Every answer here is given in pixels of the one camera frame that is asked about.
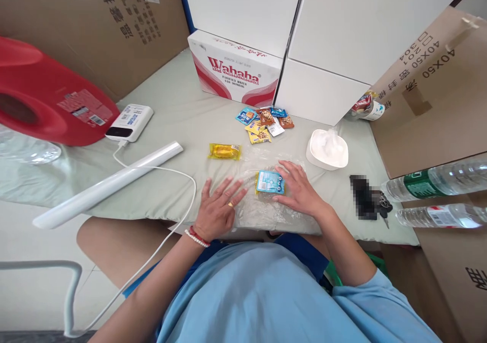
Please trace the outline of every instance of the white cabinet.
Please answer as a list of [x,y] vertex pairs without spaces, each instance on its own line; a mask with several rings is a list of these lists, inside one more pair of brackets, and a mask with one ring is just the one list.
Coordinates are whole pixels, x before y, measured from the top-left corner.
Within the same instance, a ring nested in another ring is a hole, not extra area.
[[334,126],[369,85],[287,59],[275,106],[292,116]]
[[200,30],[284,58],[298,0],[188,0]]
[[303,0],[289,58],[372,85],[451,1]]

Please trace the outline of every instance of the table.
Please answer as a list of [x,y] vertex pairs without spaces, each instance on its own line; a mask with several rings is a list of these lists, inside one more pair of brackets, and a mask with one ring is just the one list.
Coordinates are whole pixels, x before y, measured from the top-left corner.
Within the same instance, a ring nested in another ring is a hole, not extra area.
[[[122,149],[119,158],[131,164],[171,141],[178,141],[184,151],[164,166],[185,172],[196,180],[197,198],[188,223],[195,220],[206,178],[212,177],[214,184],[219,184],[229,174],[238,177],[244,172],[248,175],[253,167],[275,165],[277,157],[284,156],[303,164],[319,195],[335,208],[356,239],[390,244],[419,243],[413,229],[401,226],[393,212],[389,217],[390,229],[383,220],[357,218],[349,176],[366,175],[372,186],[379,186],[388,179],[366,121],[342,120],[339,123],[339,134],[349,146],[349,164],[336,171],[325,171],[305,158],[311,133],[318,128],[329,128],[324,124],[293,117],[295,128],[273,138],[272,143],[251,145],[244,125],[235,120],[244,105],[202,92],[188,49],[144,81],[118,106],[122,109],[130,103],[148,105],[155,114],[137,142]],[[207,159],[209,143],[242,145],[243,160]],[[61,157],[49,164],[33,166],[0,160],[0,199],[51,208],[121,169],[112,158],[118,147],[114,141],[103,139],[87,147],[61,147]],[[255,160],[256,154],[266,157],[270,154],[274,158]],[[178,221],[189,205],[192,189],[192,182],[181,175],[153,170],[86,213],[118,219]],[[249,216],[237,209],[235,226],[319,232],[312,219],[290,223],[268,215]]]

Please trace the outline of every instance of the light blue shirt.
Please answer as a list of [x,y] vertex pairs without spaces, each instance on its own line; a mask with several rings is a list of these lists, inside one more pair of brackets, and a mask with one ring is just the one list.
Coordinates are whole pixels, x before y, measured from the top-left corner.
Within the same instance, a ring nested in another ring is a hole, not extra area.
[[167,309],[157,342],[439,342],[377,271],[330,296],[309,269],[272,243],[225,247]]

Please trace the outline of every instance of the water bottle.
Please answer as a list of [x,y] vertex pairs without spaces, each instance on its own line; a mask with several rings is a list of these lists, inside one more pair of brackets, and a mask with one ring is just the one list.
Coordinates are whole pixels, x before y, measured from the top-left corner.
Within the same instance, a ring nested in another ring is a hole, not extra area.
[[487,211],[465,203],[403,209],[399,223],[412,227],[477,228],[487,224]]
[[0,159],[45,164],[56,160],[61,149],[52,143],[21,134],[0,125]]
[[487,189],[487,155],[439,165],[384,182],[389,201],[413,201]]

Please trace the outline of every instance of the red plastic container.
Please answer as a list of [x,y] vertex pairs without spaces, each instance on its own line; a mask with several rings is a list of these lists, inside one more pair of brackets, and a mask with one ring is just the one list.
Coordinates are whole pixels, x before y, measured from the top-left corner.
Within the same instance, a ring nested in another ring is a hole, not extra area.
[[71,146],[102,139],[120,114],[101,90],[32,45],[0,37],[0,123]]

